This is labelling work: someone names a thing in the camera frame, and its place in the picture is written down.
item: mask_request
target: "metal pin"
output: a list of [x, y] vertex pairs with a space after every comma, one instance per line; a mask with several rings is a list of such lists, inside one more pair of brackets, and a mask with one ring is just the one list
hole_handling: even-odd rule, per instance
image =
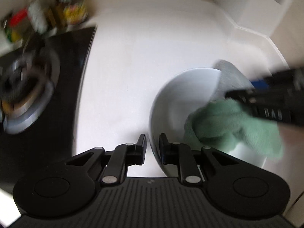
[[199, 183], [201, 178], [198, 176], [187, 176], [185, 180], [188, 183]]
[[117, 178], [115, 176], [105, 176], [105, 177], [102, 178], [102, 181], [104, 183], [109, 183], [110, 184], [110, 183], [117, 182]]
[[257, 100], [255, 99], [255, 97], [251, 97], [250, 99], [249, 99], [249, 102], [250, 103], [255, 103]]

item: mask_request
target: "green towel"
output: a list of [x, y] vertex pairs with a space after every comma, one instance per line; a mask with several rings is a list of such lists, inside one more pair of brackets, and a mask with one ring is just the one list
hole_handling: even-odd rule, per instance
[[233, 99], [210, 102], [190, 114], [185, 123], [184, 141], [191, 149], [212, 146], [228, 153], [242, 141], [255, 152], [281, 158], [283, 144], [276, 122], [254, 118]]

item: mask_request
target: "kitchen counter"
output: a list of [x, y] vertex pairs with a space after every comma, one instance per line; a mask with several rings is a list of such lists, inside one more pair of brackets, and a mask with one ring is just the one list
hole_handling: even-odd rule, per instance
[[[229, 37], [221, 9], [201, 0], [92, 0], [97, 24], [83, 79], [74, 154], [96, 146], [106, 151], [148, 134], [150, 108], [159, 89], [176, 74], [232, 62], [248, 78], [284, 67], [256, 45]], [[163, 177], [147, 143], [145, 164], [128, 176]], [[0, 195], [0, 203], [7, 196]], [[0, 209], [8, 225], [16, 209]]]

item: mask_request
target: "red bottle cap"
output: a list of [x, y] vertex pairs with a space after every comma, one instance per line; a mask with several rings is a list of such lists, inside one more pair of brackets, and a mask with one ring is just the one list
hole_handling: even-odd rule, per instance
[[27, 10], [22, 9], [16, 13], [9, 21], [9, 26], [15, 26], [27, 16]]

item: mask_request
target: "white bowl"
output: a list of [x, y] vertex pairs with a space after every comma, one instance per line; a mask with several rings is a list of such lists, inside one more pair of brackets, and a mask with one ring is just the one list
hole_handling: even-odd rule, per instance
[[[169, 142], [183, 142], [187, 117], [210, 101], [220, 73], [220, 70], [210, 68], [186, 70], [166, 83], [154, 99], [149, 120], [150, 145], [167, 176], [177, 176], [177, 167], [161, 164], [159, 134], [165, 133]], [[262, 167], [266, 159], [243, 143], [239, 143], [229, 154], [258, 167]]]

